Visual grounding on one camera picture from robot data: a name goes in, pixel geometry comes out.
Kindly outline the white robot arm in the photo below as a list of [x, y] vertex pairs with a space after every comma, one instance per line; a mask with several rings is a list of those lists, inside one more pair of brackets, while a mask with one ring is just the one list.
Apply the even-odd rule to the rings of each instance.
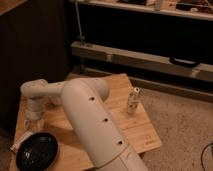
[[26, 115], [31, 121], [42, 117], [43, 97], [61, 97], [67, 119], [96, 171], [148, 171], [104, 105], [109, 96], [104, 79], [76, 78], [57, 83], [40, 79], [25, 82], [21, 93], [27, 98]]

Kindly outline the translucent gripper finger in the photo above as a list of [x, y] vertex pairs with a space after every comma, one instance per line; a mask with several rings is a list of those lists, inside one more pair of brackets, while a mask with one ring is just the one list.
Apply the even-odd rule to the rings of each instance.
[[24, 130], [25, 130], [25, 132], [33, 132], [30, 123], [25, 123], [24, 124]]
[[36, 125], [36, 131], [37, 132], [42, 132], [44, 130], [44, 126], [45, 126], [45, 121], [44, 120], [38, 121], [37, 125]]

